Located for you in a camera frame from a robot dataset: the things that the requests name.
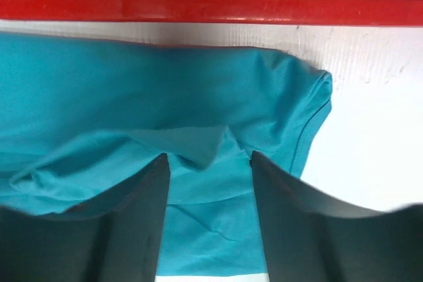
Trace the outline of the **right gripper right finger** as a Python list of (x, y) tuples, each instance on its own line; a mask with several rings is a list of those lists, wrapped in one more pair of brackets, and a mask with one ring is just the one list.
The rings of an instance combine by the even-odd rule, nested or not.
[(422, 206), (380, 212), (250, 158), (271, 281), (421, 281)]

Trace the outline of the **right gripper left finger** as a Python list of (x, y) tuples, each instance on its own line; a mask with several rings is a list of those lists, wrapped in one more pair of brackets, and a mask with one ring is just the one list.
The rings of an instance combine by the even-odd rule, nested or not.
[(2, 281), (153, 281), (170, 168), (161, 154), (65, 213), (1, 208)]

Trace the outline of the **teal t shirt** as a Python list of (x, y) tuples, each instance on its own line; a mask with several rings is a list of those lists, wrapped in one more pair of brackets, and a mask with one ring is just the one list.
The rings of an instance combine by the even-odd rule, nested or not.
[(299, 178), (332, 77), (262, 48), (1, 35), (1, 204), (63, 213), (165, 153), (160, 276), (266, 272), (249, 159)]

